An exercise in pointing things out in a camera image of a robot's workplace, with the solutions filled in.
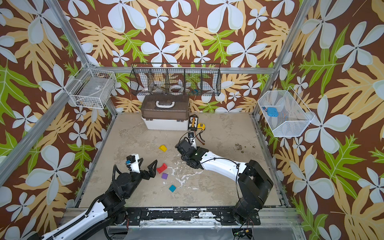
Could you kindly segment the teal cube wood block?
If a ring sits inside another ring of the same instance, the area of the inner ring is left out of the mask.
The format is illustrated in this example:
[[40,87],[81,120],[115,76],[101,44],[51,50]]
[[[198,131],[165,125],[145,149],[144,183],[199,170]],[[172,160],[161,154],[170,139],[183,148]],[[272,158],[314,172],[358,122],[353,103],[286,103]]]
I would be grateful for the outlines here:
[[177,188],[176,188],[176,186],[174,186],[174,185],[171,185],[170,187],[169,187],[169,190],[173,193],[175,190],[176,190]]

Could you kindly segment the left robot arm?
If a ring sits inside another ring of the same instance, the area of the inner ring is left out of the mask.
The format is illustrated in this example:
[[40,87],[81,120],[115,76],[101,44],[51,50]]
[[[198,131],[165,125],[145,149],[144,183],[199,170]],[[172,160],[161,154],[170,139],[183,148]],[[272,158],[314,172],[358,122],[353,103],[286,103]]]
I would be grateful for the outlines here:
[[157,173],[157,160],[141,170],[143,159],[139,155],[129,155],[126,159],[128,172],[113,167],[111,184],[105,193],[96,197],[90,207],[59,228],[39,236],[35,233],[29,240],[86,240],[98,231],[112,224],[122,224],[126,220],[126,200],[129,199],[142,180],[154,178]]

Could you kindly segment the red arch wood block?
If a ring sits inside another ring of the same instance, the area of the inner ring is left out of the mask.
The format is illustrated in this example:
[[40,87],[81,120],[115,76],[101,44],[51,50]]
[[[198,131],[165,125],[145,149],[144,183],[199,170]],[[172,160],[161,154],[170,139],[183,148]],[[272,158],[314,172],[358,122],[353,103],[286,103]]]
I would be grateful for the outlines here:
[[166,169],[168,168],[168,166],[166,164],[162,164],[160,167],[157,168],[157,172],[159,174],[163,173]]

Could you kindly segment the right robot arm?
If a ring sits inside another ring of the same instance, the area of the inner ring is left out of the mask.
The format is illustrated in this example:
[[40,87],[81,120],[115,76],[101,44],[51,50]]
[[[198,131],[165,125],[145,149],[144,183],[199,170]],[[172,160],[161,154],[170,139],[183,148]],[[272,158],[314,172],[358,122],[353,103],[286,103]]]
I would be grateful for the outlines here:
[[240,192],[233,209],[237,223],[246,223],[264,207],[274,183],[258,162],[237,162],[220,157],[188,140],[181,140],[175,148],[189,167],[213,171],[235,181],[237,192]]

